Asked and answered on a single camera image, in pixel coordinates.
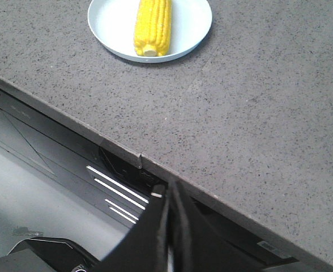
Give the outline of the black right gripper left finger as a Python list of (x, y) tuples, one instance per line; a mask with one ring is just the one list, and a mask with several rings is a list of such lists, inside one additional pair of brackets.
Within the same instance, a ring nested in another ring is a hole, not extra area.
[(153, 187), (149, 204), (125, 238), (98, 263), (98, 271), (167, 271), (166, 187)]

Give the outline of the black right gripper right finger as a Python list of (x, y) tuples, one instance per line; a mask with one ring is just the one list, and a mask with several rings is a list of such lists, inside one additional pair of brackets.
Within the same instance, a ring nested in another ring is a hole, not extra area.
[(223, 240), (179, 182), (168, 185), (174, 271), (259, 271)]

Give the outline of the black robot base housing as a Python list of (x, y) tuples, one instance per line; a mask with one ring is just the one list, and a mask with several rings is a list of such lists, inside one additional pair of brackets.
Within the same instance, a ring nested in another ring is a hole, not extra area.
[(33, 237), (0, 257), (0, 271), (91, 271), (100, 261), (76, 242)]

